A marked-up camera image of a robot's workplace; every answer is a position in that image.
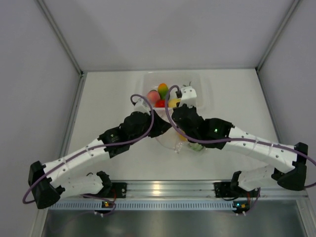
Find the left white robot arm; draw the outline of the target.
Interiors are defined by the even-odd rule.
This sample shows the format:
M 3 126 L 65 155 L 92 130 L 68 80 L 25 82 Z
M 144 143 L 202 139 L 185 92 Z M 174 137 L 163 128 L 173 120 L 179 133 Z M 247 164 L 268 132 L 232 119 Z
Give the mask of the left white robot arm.
M 77 195 L 107 197 L 112 183 L 104 171 L 92 173 L 89 167 L 129 150 L 139 140 L 163 135 L 171 124 L 156 112 L 132 112 L 119 126 L 99 135 L 90 144 L 65 157 L 30 166 L 28 184 L 38 209 L 45 209 L 63 198 Z

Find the clear zip top bag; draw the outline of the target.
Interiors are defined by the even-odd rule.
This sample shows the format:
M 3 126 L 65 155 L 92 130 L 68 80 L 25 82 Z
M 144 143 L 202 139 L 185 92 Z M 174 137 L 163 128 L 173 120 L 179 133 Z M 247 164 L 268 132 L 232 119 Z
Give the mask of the clear zip top bag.
M 182 142 L 179 139 L 178 132 L 171 127 L 165 134 L 156 137 L 156 140 L 165 148 L 171 149 L 176 153 L 195 152 L 188 147 L 189 141 Z

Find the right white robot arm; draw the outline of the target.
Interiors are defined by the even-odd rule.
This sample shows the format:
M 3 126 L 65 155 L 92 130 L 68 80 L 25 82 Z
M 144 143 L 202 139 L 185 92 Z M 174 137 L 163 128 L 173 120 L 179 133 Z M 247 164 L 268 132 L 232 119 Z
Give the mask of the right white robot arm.
M 175 108 L 168 119 L 190 142 L 209 149 L 239 153 L 265 163 L 263 167 L 233 174 L 230 189 L 234 195 L 242 196 L 254 189 L 274 185 L 291 191 L 305 188 L 307 144 L 273 143 L 223 119 L 203 119 L 195 107 L 189 108 L 187 105 Z

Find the red fake apple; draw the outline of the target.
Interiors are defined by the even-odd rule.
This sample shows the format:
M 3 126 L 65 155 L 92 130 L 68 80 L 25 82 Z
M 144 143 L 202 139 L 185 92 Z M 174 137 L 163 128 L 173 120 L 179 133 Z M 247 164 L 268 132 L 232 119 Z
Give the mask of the red fake apple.
M 165 100 L 157 100 L 155 103 L 155 108 L 164 108 L 165 107 Z

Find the pink fake peach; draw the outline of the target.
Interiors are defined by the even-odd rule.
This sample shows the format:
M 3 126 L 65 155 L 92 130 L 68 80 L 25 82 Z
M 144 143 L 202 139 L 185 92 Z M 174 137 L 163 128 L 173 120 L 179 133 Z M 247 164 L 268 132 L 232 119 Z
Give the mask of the pink fake peach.
M 147 94 L 147 99 L 150 103 L 155 104 L 158 100 L 160 100 L 160 94 L 156 90 L 151 90 Z

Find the pale yellow fake pear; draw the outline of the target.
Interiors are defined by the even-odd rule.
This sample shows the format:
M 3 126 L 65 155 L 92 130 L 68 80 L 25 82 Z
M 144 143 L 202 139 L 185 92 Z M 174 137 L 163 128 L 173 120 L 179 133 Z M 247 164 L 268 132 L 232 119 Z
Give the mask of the pale yellow fake pear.
M 181 98 L 170 99 L 168 101 L 168 107 L 175 108 L 175 107 L 177 107 L 177 104 L 179 104 L 180 102 L 181 102 Z

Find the green fake avocado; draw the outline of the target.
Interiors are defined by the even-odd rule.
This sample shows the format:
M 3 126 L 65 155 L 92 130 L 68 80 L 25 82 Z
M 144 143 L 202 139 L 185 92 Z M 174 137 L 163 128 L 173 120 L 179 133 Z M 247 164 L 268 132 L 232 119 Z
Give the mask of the green fake avocado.
M 168 88 L 167 84 L 165 84 L 165 83 L 161 83 L 158 86 L 158 93 L 160 95 L 161 100 L 165 100 L 168 90 L 169 90 L 169 88 Z

